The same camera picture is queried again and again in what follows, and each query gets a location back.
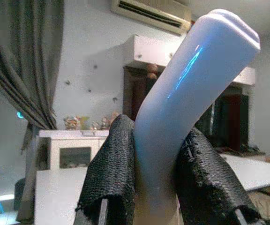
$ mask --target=ceiling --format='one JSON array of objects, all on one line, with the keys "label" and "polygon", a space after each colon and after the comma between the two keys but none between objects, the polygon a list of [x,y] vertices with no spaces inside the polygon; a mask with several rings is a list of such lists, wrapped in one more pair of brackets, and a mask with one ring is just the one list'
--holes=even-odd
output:
[{"label": "ceiling", "polygon": [[223,8],[237,14],[259,33],[270,33],[270,0],[176,0],[190,7],[193,17]]}]

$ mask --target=black textured material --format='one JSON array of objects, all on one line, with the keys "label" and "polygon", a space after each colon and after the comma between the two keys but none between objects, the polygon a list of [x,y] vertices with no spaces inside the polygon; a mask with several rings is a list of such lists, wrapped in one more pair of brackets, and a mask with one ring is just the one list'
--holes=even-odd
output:
[{"label": "black textured material", "polygon": [[119,115],[109,136],[88,166],[78,207],[98,224],[101,200],[107,198],[108,225],[131,225],[134,216],[134,122]]},{"label": "black textured material", "polygon": [[248,224],[261,218],[231,167],[195,127],[180,149],[175,176],[184,224],[237,224],[235,209]]}]

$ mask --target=air conditioner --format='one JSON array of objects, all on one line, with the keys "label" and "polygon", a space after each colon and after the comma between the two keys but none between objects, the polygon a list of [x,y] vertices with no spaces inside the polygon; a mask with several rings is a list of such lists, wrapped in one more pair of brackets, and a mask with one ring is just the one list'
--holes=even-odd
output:
[{"label": "air conditioner", "polygon": [[112,11],[177,34],[191,26],[190,9],[175,0],[112,0]]}]

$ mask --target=gray curtain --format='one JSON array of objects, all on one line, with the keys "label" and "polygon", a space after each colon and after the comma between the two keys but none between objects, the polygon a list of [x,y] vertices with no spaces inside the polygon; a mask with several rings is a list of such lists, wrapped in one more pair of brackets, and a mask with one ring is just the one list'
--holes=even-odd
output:
[{"label": "gray curtain", "polygon": [[0,90],[29,121],[23,148],[30,146],[23,208],[33,216],[39,129],[56,129],[52,103],[58,76],[63,0],[0,0]]}]

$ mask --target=curved white handle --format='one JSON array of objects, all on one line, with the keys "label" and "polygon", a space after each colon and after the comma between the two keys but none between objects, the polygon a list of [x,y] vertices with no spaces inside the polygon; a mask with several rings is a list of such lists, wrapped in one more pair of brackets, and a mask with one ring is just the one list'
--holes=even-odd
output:
[{"label": "curved white handle", "polygon": [[216,9],[196,21],[135,121],[135,220],[169,223],[176,210],[172,171],[182,142],[259,51],[257,33],[231,12]]}]

